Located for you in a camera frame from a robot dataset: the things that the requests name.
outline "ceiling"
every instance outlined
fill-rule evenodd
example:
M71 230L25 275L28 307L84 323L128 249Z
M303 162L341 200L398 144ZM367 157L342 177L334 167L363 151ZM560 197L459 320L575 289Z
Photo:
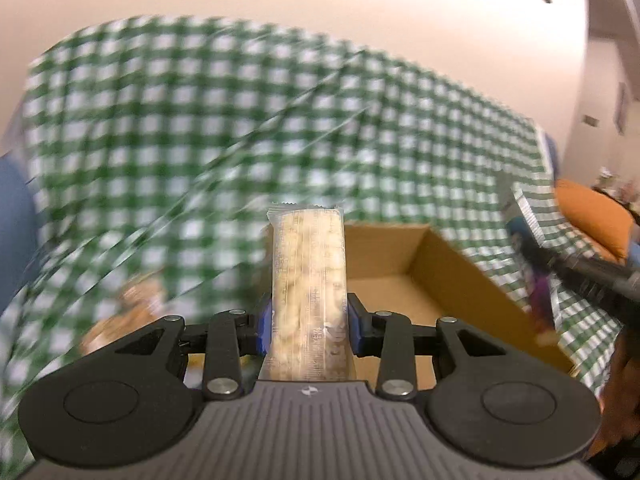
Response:
M640 98L640 0L589 0L589 33L613 38L635 98Z

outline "metal screw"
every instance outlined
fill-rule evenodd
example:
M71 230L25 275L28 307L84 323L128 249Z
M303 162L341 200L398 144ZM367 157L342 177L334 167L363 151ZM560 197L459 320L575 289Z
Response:
M212 379L207 383L207 390L212 394L219 395L230 395L239 387L240 385L238 383L228 377L218 377L217 379Z
M404 379L389 379L382 383L382 390L394 397L404 397L414 390L414 386Z

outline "white wall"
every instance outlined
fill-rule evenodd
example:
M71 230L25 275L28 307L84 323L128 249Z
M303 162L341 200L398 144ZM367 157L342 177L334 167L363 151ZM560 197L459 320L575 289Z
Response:
M620 169L625 137L615 124L618 86L629 83L615 40L589 38L578 118L569 138L562 176L585 186L597 180L600 168ZM599 120L597 127L582 122L584 115Z
M0 128L27 63L65 34L142 13L226 15L369 44L534 118L563 152L586 44L586 0L0 0Z

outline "food package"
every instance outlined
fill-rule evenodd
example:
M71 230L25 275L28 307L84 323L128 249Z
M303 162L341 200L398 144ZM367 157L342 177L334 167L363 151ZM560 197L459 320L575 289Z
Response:
M273 225L273 317L260 378L353 378L340 210L280 206L268 216Z
M522 272L529 304L524 310L536 331L539 346L558 344L561 316L558 277L531 255L545 245L545 235L533 213L522 186L505 172L496 174L498 208L511 239L513 259Z
M96 323L80 342L82 355L113 343L164 316L164 286L155 274L134 276L118 295L122 313Z

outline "green gingham tablecloth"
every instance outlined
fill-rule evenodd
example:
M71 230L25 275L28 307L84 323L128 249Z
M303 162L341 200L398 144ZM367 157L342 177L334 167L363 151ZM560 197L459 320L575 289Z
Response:
M129 276L162 269L168 309L187 322L247 306L270 203L428 222L525 306L497 209L503 170L549 245L589 250L558 212L529 120L430 70L294 28L150 16L85 28L33 63L24 123L48 257L1 319L4 478L32 460L21 392L78 358ZM562 344L597 391L618 326L559 298Z

